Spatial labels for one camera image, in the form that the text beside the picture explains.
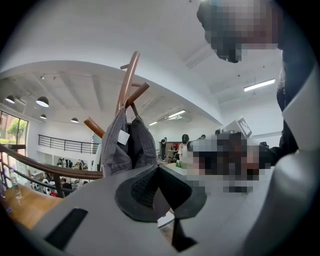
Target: black rectangle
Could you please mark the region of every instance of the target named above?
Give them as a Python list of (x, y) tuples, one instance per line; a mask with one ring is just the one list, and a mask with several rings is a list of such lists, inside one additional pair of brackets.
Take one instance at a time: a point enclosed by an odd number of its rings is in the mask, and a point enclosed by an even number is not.
[(74, 208), (45, 240), (54, 247), (63, 250), (87, 214), (88, 211), (85, 209)]

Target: coat rack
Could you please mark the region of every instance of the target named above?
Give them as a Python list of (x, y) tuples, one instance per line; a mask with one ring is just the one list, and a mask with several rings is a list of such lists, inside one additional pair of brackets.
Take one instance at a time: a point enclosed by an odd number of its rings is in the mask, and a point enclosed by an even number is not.
[[(134, 102), (150, 87), (147, 82), (145, 82), (144, 84), (132, 83), (139, 57), (140, 53), (138, 51), (135, 51), (132, 55), (130, 63), (120, 67), (121, 70), (126, 69), (126, 72), (123, 78), (119, 98), (116, 104), (116, 115), (125, 102), (125, 108), (127, 109), (131, 106), (135, 114), (137, 114)], [(132, 95), (130, 95), (130, 89), (132, 86), (138, 87), (138, 89)], [(88, 117), (86, 120), (84, 120), (84, 123), (100, 138), (104, 136), (105, 131), (91, 117)]]

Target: wooden handrail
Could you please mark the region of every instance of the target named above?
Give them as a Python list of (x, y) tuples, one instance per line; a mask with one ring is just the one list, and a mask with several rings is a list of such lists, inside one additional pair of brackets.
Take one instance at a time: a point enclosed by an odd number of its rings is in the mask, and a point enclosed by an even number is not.
[(41, 163), (32, 158), (19, 154), (5, 147), (2, 144), (0, 144), (0, 152), (6, 153), (8, 156), (13, 157), (14, 159), (18, 160), (19, 162), (27, 166), (36, 168), (40, 171), (50, 173), (53, 175), (56, 174), (59, 176), (86, 179), (86, 180), (97, 180), (103, 177), (103, 174), (101, 171), (75, 170), (75, 169), (62, 168), (62, 167), (58, 167), (58, 166), (54, 166), (46, 163)]

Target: white wall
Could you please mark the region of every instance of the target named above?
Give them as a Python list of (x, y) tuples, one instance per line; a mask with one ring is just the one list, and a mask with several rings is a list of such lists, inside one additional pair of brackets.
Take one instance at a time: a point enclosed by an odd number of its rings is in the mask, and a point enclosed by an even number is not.
[(157, 149), (159, 148), (159, 141), (164, 137), (167, 137), (168, 142), (180, 142), (182, 141), (182, 135), (188, 134), (190, 140), (197, 140), (202, 134), (207, 137), (214, 135), (218, 128), (219, 126), (214, 122), (200, 115), (194, 116), (190, 122), (184, 119), (166, 120), (149, 126)]
[(139, 51), (137, 76), (152, 81), (153, 86), (171, 92), (189, 109), (219, 123), (217, 100), (206, 83), (172, 49), (118, 20), (109, 4), (101, 0), (97, 8), (88, 0), (77, 0), (76, 4), (42, 1), (8, 42), (0, 60), (1, 77), (13, 75), (13, 68), (45, 61), (80, 61), (119, 69), (129, 62), (134, 51)]
[(263, 95), (249, 100), (226, 102), (220, 105), (223, 124), (228, 125), (239, 116), (244, 116), (252, 136), (280, 132), (283, 129), (283, 117), (276, 98)]
[(73, 152), (73, 151), (67, 151), (67, 150), (64, 151), (61, 149), (50, 148), (47, 146), (38, 146), (37, 151), (39, 153), (54, 155), (54, 164), (58, 162), (59, 158), (70, 159), (73, 162), (73, 164), (75, 164), (76, 162), (79, 161), (79, 159), (81, 159), (84, 161), (85, 164), (88, 165), (89, 171), (91, 171), (91, 161), (94, 161), (97, 157), (96, 154), (87, 154), (87, 153)]
[(167, 137), (168, 141), (181, 141), (183, 134), (188, 134), (190, 140), (198, 139), (202, 134), (207, 137), (215, 134), (215, 130), (223, 128), (239, 116), (244, 116), (248, 122), (252, 136), (250, 142), (259, 144), (267, 142), (270, 147), (278, 147), (283, 129), (283, 117), (276, 99), (276, 92), (254, 97), (249, 100), (225, 102), (220, 105), (223, 125), (218, 126), (203, 116), (193, 117), (191, 122), (185, 120), (167, 120), (149, 126), (155, 145)]
[(47, 121), (39, 130), (39, 134), (62, 140), (87, 143), (91, 143), (92, 139), (92, 131), (86, 125), (72, 122)]

